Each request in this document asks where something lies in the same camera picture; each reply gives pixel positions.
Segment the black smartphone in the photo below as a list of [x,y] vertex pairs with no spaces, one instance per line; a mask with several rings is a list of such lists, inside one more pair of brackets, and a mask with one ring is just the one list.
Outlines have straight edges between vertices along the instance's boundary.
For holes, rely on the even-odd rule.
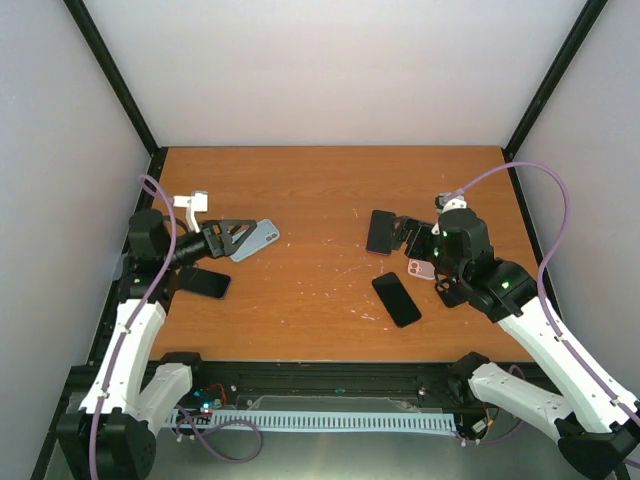
[[422,318],[417,305],[394,272],[373,279],[372,287],[397,328],[405,328]]

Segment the pink phone case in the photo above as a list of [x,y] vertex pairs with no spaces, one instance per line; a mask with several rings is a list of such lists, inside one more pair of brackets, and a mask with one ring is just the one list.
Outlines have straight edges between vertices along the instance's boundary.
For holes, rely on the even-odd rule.
[[410,259],[407,272],[412,277],[426,281],[433,281],[436,276],[433,264],[424,260]]

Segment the blue smartphone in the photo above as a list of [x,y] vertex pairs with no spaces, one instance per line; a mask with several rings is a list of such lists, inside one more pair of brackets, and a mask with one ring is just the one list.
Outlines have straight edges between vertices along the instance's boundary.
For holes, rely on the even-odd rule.
[[183,267],[179,273],[179,288],[212,299],[223,299],[231,284],[231,277],[197,267]]

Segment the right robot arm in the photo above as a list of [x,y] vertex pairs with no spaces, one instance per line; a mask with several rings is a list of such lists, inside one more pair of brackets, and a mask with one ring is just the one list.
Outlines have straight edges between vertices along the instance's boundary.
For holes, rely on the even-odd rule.
[[436,289],[453,308],[468,304],[515,339],[556,387],[551,393],[467,355],[472,395],[553,440],[588,479],[605,479],[639,445],[639,400],[580,344],[519,264],[495,256],[486,223],[455,200],[431,224],[391,218],[393,249],[433,265]]

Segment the light blue phone case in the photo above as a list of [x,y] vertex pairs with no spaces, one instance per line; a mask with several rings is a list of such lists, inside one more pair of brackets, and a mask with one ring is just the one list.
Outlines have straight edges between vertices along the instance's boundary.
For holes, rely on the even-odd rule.
[[256,229],[242,242],[238,250],[230,256],[233,262],[239,263],[260,250],[271,245],[280,238],[280,232],[269,219],[257,222]]

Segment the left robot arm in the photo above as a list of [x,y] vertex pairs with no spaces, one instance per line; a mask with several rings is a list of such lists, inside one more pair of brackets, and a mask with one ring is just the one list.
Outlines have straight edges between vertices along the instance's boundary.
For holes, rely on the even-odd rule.
[[144,209],[129,219],[129,251],[118,285],[114,331],[98,373],[75,413],[64,414],[56,436],[76,479],[145,479],[156,438],[175,405],[201,400],[208,378],[194,352],[172,353],[143,380],[155,339],[175,292],[179,271],[209,257],[232,256],[256,230],[255,220],[210,220],[176,232],[173,216]]

